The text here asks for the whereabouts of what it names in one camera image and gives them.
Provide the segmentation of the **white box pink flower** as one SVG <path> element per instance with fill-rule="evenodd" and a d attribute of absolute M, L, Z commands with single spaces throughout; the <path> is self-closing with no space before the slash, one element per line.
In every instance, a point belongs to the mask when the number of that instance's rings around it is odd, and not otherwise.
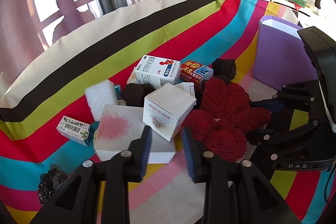
<path fill-rule="evenodd" d="M 142 121 L 143 108 L 119 105 L 105 105 L 99 127 L 94 135 L 93 147 L 101 161 L 111 159 L 130 143 L 139 139 L 145 124 Z M 150 164 L 166 164 L 176 154 L 174 141 L 167 141 L 155 131 L 152 133 Z"/>

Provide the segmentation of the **red fuzzy sock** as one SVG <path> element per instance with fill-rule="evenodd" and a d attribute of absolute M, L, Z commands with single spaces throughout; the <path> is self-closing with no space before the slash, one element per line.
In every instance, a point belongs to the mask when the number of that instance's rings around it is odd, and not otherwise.
<path fill-rule="evenodd" d="M 250 103 L 239 84 L 213 77 L 205 83 L 200 108 L 190 112 L 183 126 L 215 155 L 236 162 L 247 151 L 246 135 L 271 120 L 269 110 Z"/>

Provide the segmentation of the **white cube box diamond logo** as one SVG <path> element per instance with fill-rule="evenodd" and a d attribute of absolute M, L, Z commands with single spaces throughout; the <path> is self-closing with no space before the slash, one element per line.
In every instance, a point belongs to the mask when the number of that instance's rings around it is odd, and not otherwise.
<path fill-rule="evenodd" d="M 143 123 L 171 141 L 196 102 L 193 83 L 167 83 L 145 97 Z"/>

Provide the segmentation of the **dark brown knit sock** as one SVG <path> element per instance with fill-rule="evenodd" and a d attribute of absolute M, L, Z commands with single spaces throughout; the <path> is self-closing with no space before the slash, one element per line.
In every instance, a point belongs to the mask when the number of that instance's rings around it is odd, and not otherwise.
<path fill-rule="evenodd" d="M 225 76 L 229 80 L 233 80 L 236 76 L 236 63 L 234 59 L 217 58 L 212 64 L 213 76 Z"/>
<path fill-rule="evenodd" d="M 143 107 L 145 97 L 154 91 L 151 84 L 127 84 L 121 93 L 127 106 Z"/>

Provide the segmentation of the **white green barcode medicine box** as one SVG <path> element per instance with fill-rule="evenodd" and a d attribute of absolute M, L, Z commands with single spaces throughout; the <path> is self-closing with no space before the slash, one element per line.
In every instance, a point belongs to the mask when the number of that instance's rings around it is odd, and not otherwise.
<path fill-rule="evenodd" d="M 76 143 L 87 147 L 91 145 L 94 130 L 87 123 L 63 116 L 56 129 L 62 136 Z"/>

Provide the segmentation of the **teal shiny small box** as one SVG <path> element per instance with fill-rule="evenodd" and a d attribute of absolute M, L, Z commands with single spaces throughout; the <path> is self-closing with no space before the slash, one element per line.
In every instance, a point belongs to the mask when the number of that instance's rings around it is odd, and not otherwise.
<path fill-rule="evenodd" d="M 121 86 L 120 85 L 115 85 L 114 89 L 115 89 L 115 92 L 116 92 L 117 99 L 121 100 L 122 99 Z"/>

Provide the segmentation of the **white foam block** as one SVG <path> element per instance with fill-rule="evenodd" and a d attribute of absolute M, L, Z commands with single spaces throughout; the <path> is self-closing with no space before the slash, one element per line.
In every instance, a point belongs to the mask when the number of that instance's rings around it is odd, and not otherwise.
<path fill-rule="evenodd" d="M 85 89 L 85 97 L 95 121 L 100 121 L 105 105 L 117 105 L 114 83 L 104 80 Z"/>

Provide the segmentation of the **white medicine box red figure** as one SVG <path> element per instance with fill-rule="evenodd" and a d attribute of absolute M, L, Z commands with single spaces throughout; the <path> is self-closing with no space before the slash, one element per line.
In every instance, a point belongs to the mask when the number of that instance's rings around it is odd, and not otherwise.
<path fill-rule="evenodd" d="M 179 61 L 149 55 L 144 55 L 134 70 L 139 84 L 150 84 L 155 89 L 167 83 L 175 85 L 180 72 Z"/>

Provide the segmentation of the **red blue 48 box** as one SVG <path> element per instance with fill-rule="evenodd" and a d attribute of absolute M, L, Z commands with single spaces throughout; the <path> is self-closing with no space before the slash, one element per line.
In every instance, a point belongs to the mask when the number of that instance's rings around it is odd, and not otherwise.
<path fill-rule="evenodd" d="M 180 79 L 184 82 L 193 83 L 195 87 L 201 90 L 202 85 L 213 77 L 214 71 L 211 67 L 187 60 L 181 64 Z"/>

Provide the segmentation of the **black studded scrunchie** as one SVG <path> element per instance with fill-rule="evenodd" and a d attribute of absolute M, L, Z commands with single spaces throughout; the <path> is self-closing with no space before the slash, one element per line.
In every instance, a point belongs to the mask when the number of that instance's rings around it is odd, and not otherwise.
<path fill-rule="evenodd" d="M 47 173 L 40 175 L 38 184 L 38 196 L 41 205 L 44 205 L 67 179 L 67 174 L 57 164 L 51 164 Z"/>

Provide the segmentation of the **white orange tissue pack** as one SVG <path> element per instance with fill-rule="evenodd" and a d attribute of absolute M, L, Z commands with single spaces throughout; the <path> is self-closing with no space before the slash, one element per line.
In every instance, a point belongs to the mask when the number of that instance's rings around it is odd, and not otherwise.
<path fill-rule="evenodd" d="M 132 72 L 131 75 L 129 76 L 129 78 L 127 79 L 127 82 L 126 84 L 137 84 L 138 81 L 137 81 L 137 78 L 136 78 L 136 75 L 135 75 L 135 72 Z"/>

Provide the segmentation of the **purple storage box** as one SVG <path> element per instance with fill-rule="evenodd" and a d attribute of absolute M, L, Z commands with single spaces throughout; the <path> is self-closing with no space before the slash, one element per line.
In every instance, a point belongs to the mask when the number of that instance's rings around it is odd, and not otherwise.
<path fill-rule="evenodd" d="M 276 16 L 259 21 L 253 77 L 281 90 L 285 84 L 318 79 L 304 44 L 298 35 L 302 27 Z"/>

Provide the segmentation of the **rainbow striped tablecloth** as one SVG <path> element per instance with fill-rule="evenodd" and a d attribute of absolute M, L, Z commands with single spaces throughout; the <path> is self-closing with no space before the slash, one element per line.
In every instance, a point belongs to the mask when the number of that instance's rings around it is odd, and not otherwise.
<path fill-rule="evenodd" d="M 1 100 L 1 201 L 17 223 L 42 208 L 39 177 L 50 164 L 73 172 L 84 160 L 98 162 L 86 147 L 58 133 L 66 115 L 93 117 L 84 90 L 103 80 L 125 86 L 143 55 L 210 65 L 235 59 L 239 83 L 252 100 L 271 89 L 252 78 L 259 20 L 264 15 L 296 23 L 294 12 L 262 0 L 149 0 L 118 9 L 63 37 L 37 57 Z M 187 175 L 181 139 L 169 164 L 150 165 L 141 184 L 129 184 L 131 223 L 195 223 L 202 215 L 204 184 Z M 271 183 L 302 223 L 315 223 L 326 207 L 319 171 L 275 171 Z"/>

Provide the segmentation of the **white washing machine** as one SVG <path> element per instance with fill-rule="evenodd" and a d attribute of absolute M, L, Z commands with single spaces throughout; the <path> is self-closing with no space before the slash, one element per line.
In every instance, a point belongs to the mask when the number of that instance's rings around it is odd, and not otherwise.
<path fill-rule="evenodd" d="M 296 11 L 298 11 L 300 8 L 306 7 L 306 2 L 304 0 L 287 0 L 287 1 L 294 4 Z"/>

